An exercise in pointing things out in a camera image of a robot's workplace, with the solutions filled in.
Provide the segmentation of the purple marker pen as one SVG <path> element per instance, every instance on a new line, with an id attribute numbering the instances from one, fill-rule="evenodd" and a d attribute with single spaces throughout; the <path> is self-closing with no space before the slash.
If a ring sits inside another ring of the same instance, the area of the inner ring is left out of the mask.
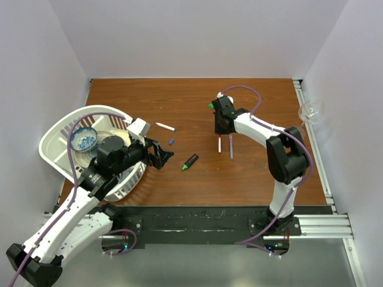
<path id="1" fill-rule="evenodd" d="M 229 135 L 229 155 L 230 159 L 233 160 L 233 136 Z"/>

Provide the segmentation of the black green highlighter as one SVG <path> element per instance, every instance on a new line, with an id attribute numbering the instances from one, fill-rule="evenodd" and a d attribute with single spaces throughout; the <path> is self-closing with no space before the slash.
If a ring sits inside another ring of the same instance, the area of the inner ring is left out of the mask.
<path id="1" fill-rule="evenodd" d="M 195 161 L 199 158 L 197 154 L 193 154 L 188 160 L 186 160 L 181 168 L 181 170 L 187 170 L 189 169 Z"/>

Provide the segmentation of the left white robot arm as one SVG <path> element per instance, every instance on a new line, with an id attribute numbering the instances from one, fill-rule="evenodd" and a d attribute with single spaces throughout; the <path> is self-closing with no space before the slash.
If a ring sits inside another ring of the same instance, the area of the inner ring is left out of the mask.
<path id="1" fill-rule="evenodd" d="M 101 206 L 89 224 L 78 225 L 118 184 L 120 174 L 139 162 L 161 169 L 173 155 L 152 139 L 126 146 L 118 136 L 105 138 L 96 157 L 75 180 L 67 201 L 30 239 L 21 245 L 13 243 L 6 251 L 15 275 L 32 286 L 53 286 L 64 265 L 91 241 L 123 230 L 124 220 L 110 204 Z"/>

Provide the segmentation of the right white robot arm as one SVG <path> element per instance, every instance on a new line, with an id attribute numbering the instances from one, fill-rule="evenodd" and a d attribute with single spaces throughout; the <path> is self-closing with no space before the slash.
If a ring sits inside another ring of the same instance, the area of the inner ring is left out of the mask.
<path id="1" fill-rule="evenodd" d="M 210 107 L 214 109 L 216 134 L 238 133 L 266 148 L 269 171 L 275 180 L 266 226 L 270 233 L 281 234 L 293 216 L 297 188 L 312 163 L 300 132 L 294 127 L 283 129 L 269 124 L 246 109 L 235 109 L 233 99 L 221 93 Z"/>

